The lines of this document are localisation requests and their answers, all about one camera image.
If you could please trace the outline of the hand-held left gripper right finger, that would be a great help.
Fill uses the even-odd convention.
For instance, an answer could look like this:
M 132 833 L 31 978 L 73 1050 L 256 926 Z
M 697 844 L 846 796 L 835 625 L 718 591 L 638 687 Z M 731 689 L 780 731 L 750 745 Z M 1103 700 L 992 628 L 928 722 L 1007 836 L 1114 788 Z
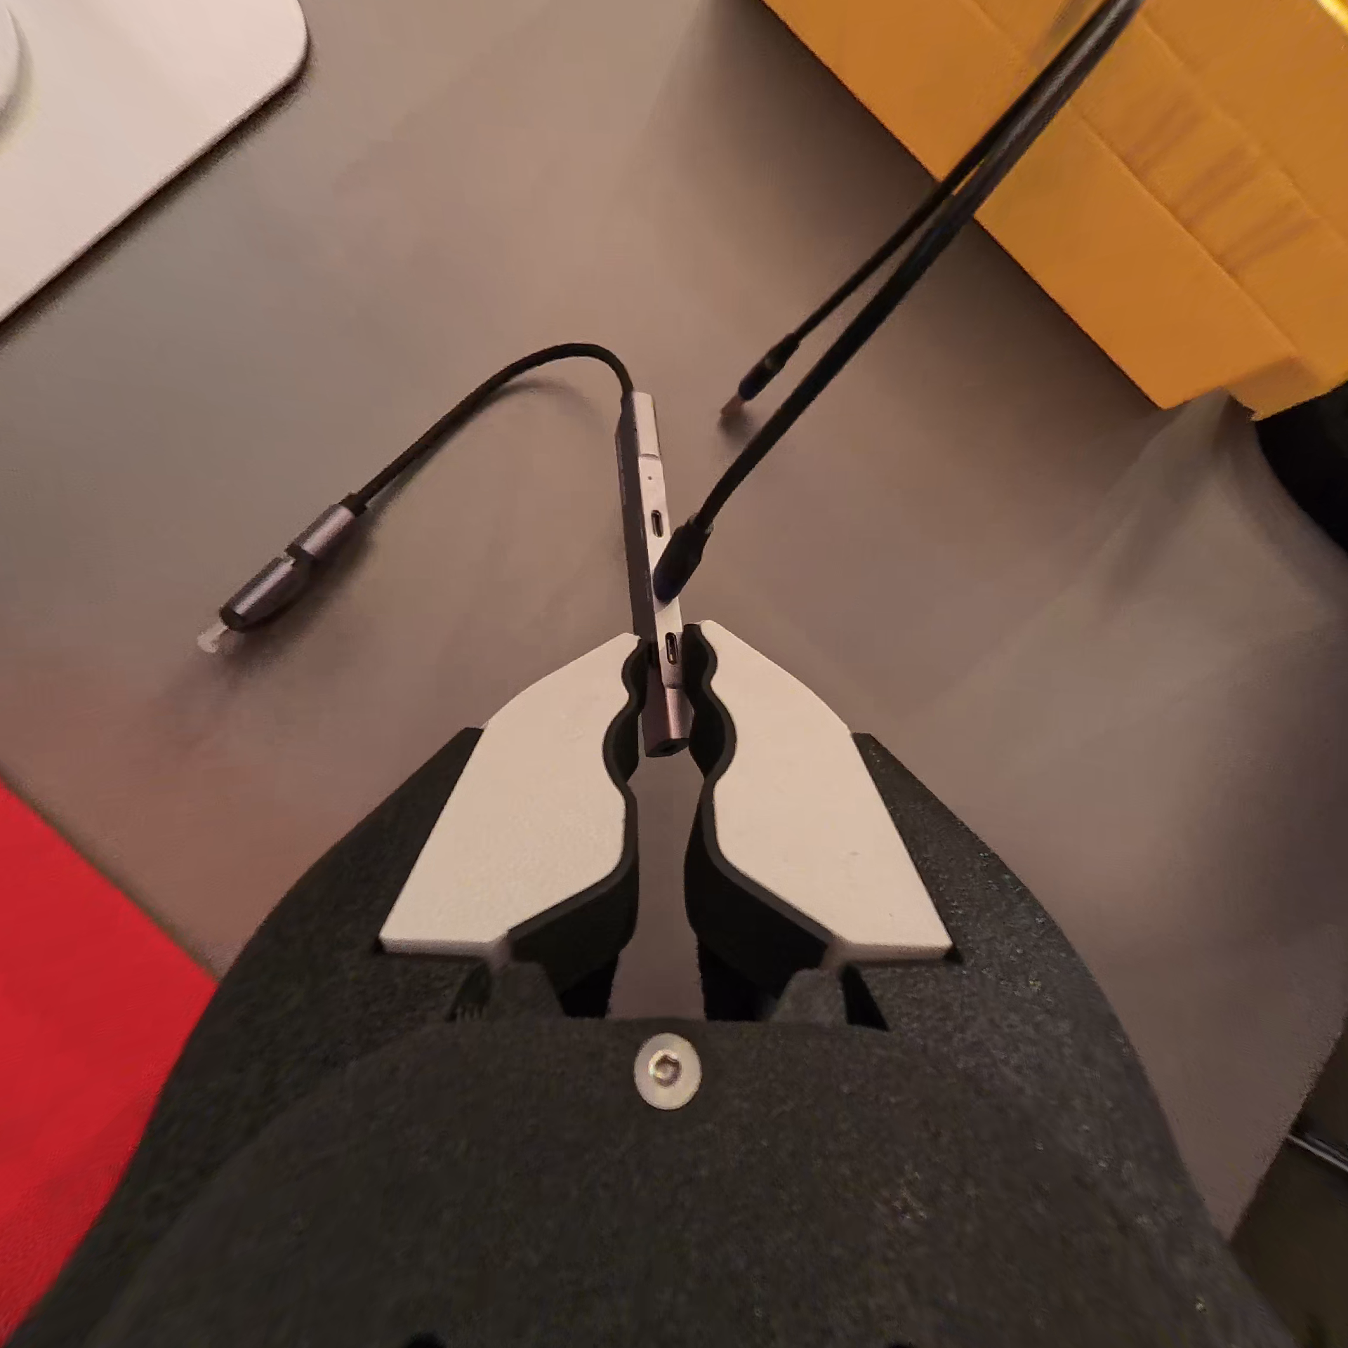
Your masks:
M 684 666 L 702 774 L 684 894 L 705 1018 L 768 1019 L 801 973 L 954 960 L 848 722 L 716 621 L 686 628 Z

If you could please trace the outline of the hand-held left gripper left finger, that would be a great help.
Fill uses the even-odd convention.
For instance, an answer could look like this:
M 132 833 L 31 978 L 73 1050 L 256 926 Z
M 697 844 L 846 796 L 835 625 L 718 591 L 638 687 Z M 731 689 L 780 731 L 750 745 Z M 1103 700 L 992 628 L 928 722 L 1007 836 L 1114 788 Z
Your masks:
M 490 718 L 379 931 L 387 955 L 540 966 L 567 1016 L 612 1013 L 639 910 L 647 645 L 625 633 Z

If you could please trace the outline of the grey usb hub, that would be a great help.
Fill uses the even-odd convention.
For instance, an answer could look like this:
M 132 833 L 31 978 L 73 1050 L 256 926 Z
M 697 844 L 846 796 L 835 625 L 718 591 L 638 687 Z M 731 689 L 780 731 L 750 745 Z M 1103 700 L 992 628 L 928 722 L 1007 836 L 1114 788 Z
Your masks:
M 262 631 L 288 613 L 358 535 L 363 515 L 373 504 L 416 472 L 516 381 L 570 360 L 605 366 L 618 381 L 615 443 L 623 548 L 634 634 L 644 644 L 649 668 L 644 676 L 644 751 L 650 758 L 681 753 L 692 734 L 694 711 L 684 689 L 681 607 L 678 599 L 665 599 L 657 584 L 658 567 L 678 533 L 671 527 L 666 503 L 658 421 L 652 397 L 638 392 L 622 358 L 597 344 L 549 345 L 487 377 L 389 466 L 357 491 L 325 509 L 291 540 L 256 578 L 220 607 L 214 623 L 198 637 L 198 649 L 207 653 L 220 652 L 232 639 Z

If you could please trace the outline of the red plastic bin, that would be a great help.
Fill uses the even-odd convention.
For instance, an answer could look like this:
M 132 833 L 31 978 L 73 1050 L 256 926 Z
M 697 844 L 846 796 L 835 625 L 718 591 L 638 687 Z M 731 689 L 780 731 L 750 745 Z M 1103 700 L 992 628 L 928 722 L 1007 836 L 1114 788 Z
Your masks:
M 2 1342 L 140 1146 L 214 978 L 2 790 Z

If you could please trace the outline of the yellow plastic bin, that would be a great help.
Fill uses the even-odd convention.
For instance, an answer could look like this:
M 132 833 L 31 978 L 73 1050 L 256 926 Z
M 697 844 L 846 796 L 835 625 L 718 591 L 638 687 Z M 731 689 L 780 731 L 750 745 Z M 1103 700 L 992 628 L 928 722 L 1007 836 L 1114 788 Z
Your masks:
M 1097 4 L 768 2 L 934 178 Z M 1345 4 L 1149 2 L 978 212 L 1170 410 L 1347 374 Z

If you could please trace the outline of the white divider foot plate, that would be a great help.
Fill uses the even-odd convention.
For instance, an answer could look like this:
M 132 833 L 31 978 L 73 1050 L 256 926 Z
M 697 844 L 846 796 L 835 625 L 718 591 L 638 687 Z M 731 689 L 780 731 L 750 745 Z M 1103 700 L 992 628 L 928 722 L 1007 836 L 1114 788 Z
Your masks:
M 296 2 L 2 4 L 2 315 L 299 74 Z

